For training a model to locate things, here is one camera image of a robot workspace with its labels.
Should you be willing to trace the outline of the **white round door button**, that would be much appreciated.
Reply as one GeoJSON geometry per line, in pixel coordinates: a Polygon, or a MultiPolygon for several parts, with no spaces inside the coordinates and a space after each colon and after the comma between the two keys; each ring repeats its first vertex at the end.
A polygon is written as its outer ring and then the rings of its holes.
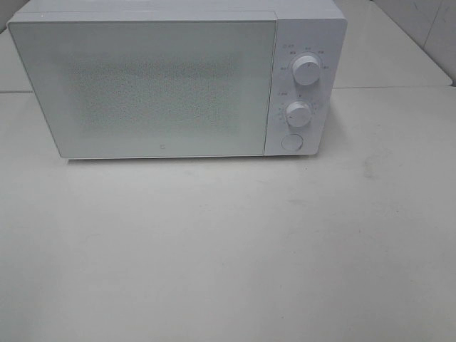
{"type": "Polygon", "coordinates": [[[296,152],[302,148],[303,143],[304,140],[300,135],[290,134],[282,139],[281,146],[289,152],[296,152]]]}

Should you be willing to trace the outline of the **white microwave oven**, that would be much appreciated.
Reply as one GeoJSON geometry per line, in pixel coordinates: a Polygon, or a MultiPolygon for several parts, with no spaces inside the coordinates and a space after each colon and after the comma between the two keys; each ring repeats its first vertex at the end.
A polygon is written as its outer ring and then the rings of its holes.
{"type": "Polygon", "coordinates": [[[30,1],[12,16],[7,27],[11,34],[12,23],[170,21],[273,21],[276,25],[263,153],[202,157],[318,152],[347,29],[346,18],[332,1],[30,1]],[[299,85],[291,69],[294,60],[305,53],[321,60],[320,78],[308,86],[299,85]],[[289,126],[285,118],[286,107],[296,101],[307,102],[313,111],[310,123],[301,128],[289,126]],[[281,146],[290,134],[303,138],[299,151],[289,152],[281,146]]]}

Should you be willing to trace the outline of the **white microwave knob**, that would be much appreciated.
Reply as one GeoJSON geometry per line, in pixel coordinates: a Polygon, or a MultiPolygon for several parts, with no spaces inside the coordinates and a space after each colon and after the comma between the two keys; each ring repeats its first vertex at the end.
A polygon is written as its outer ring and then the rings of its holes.
{"type": "Polygon", "coordinates": [[[294,80],[301,86],[315,83],[321,75],[321,60],[313,53],[297,57],[291,64],[294,80]]]}
{"type": "Polygon", "coordinates": [[[311,106],[304,101],[289,104],[285,110],[285,118],[289,126],[301,128],[310,123],[313,116],[311,106]]]}

